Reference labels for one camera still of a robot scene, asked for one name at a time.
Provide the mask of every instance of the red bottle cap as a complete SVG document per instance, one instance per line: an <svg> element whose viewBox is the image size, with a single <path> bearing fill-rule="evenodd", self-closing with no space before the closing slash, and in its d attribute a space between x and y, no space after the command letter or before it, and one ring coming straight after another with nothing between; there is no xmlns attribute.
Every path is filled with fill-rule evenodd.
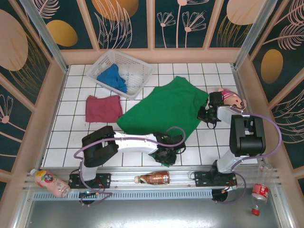
<svg viewBox="0 0 304 228"><path fill-rule="evenodd" d="M257 209L252 209L251 210L251 214L253 214L255 216L259 216L260 215L260 211L258 211Z"/></svg>

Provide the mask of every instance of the white tiled floor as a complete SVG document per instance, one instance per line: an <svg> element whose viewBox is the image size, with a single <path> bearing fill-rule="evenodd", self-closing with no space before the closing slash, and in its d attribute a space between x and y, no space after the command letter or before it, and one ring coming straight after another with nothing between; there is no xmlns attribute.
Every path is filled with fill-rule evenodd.
<svg viewBox="0 0 304 228"><path fill-rule="evenodd" d="M207 64L153 64L150 81L134 101L121 97L123 113L147 97L156 86L168 84L176 76L186 78L197 88L208 93L220 87L237 92L235 81L227 63ZM104 126L111 125L121 131L116 123L86 123L86 99L89 95L98 98L115 95L88 80L85 75L91 65L72 65L56 116L56 121L47 146L43 167L77 167L79 160L73 154L81 148L81 139ZM229 149L229 129L226 123L218 123L215 130L200 122L186 141L185 153L177 156L175 165L211 165ZM257 163L248 160L245 163ZM117 153L104 166L160 166L160 163L142 153Z"/></svg>

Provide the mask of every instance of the bottle label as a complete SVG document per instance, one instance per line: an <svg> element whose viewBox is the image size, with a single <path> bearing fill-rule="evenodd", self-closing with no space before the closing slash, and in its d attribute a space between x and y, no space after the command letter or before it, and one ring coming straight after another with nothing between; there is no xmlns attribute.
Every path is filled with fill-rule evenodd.
<svg viewBox="0 0 304 228"><path fill-rule="evenodd" d="M267 199L269 194L269 188L267 188L263 184L255 184L252 193L264 196Z"/></svg>

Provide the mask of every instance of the red towel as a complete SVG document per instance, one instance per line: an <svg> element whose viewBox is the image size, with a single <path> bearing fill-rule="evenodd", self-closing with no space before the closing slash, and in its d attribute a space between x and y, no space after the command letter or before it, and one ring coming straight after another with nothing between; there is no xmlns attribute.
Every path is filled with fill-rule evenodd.
<svg viewBox="0 0 304 228"><path fill-rule="evenodd" d="M85 106L85 121L115 123L123 115L120 96L100 98L89 96Z"/></svg>

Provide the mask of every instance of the green cloth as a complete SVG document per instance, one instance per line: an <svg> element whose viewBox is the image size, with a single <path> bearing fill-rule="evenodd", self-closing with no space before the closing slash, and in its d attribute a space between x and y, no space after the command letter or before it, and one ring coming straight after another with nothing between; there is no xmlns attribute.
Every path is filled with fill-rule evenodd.
<svg viewBox="0 0 304 228"><path fill-rule="evenodd" d="M178 126L184 129L186 137L199 125L197 119L201 106L207 105L208 94L191 85L185 78L177 76L167 85L156 87L140 103L117 120L126 134L165 133ZM169 135L182 134L173 129Z"/></svg>

